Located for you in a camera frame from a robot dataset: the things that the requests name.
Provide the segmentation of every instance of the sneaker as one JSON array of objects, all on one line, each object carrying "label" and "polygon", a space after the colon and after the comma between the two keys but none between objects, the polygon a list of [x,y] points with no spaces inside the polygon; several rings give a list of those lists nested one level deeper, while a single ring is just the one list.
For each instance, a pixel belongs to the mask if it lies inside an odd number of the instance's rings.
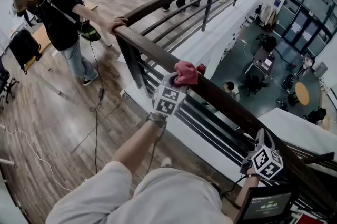
[{"label": "sneaker", "polygon": [[96,75],[94,78],[92,78],[91,80],[85,79],[85,80],[83,81],[83,86],[88,86],[89,84],[91,84],[91,82],[92,82],[94,79],[96,79],[96,78],[98,77],[98,75],[99,75],[99,73],[97,72],[97,75]]},{"label": "sneaker", "polygon": [[172,167],[172,159],[169,158],[169,157],[164,158],[163,161],[162,161],[161,167],[162,168]]}]

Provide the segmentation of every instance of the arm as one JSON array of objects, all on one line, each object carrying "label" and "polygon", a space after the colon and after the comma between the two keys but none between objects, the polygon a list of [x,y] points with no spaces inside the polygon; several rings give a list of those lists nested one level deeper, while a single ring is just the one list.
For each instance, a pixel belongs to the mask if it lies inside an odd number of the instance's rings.
[{"label": "arm", "polygon": [[130,139],[114,154],[113,161],[118,161],[134,174],[142,164],[150,145],[157,138],[159,126],[147,121]]},{"label": "arm", "polygon": [[113,34],[113,30],[121,25],[125,25],[125,22],[127,22],[127,18],[124,17],[117,17],[114,21],[108,22],[104,18],[100,17],[97,13],[91,11],[87,7],[77,4],[74,6],[72,11],[96,24],[98,24],[102,29],[106,30],[108,33]]},{"label": "arm", "polygon": [[[254,168],[250,168],[247,172],[247,174],[253,174],[256,173]],[[243,184],[243,187],[239,193],[239,195],[237,196],[235,203],[242,207],[242,204],[244,202],[244,199],[247,196],[248,193],[248,189],[249,188],[256,188],[259,185],[259,178],[258,177],[248,177],[246,178],[245,183]],[[235,207],[231,206],[231,210],[228,212],[228,216],[233,220],[233,222],[236,219],[237,214],[239,213],[239,210],[236,209]]]}]

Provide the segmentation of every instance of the black t-shirt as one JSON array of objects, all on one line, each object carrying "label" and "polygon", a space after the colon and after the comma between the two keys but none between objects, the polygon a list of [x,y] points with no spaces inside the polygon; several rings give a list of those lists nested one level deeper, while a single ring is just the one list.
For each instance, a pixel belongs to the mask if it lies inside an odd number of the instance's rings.
[{"label": "black t-shirt", "polygon": [[[77,14],[72,12],[77,0],[51,0],[61,11],[76,19]],[[75,45],[78,40],[77,26],[69,21],[59,10],[52,7],[47,0],[43,0],[39,7],[32,11],[39,17],[53,46],[59,50],[65,50]]]}]

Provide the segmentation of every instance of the backpack strap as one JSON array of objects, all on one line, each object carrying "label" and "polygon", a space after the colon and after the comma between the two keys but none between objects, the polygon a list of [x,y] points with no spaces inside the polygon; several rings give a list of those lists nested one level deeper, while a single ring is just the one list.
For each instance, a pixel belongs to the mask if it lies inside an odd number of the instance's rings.
[{"label": "backpack strap", "polygon": [[76,24],[77,21],[74,20],[73,18],[71,18],[68,14],[66,14],[65,12],[63,12],[62,10],[60,10],[57,6],[55,6],[51,0],[47,0],[47,2],[50,4],[50,6],[52,6],[53,8],[57,9],[59,12],[61,12],[69,21],[71,21],[73,24]]}]

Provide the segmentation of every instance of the red object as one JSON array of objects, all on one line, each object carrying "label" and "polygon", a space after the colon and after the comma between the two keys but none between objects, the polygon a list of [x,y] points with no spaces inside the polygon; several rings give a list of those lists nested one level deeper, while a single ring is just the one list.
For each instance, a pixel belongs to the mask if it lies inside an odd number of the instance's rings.
[{"label": "red object", "polygon": [[174,79],[175,85],[198,84],[198,71],[192,63],[179,61],[174,68],[178,73],[178,77]]},{"label": "red object", "polygon": [[197,70],[199,71],[199,73],[201,75],[205,75],[205,72],[206,72],[206,66],[204,64],[200,64],[198,67],[197,67]]},{"label": "red object", "polygon": [[324,222],[321,220],[317,220],[303,214],[296,224],[323,224],[323,223]]}]

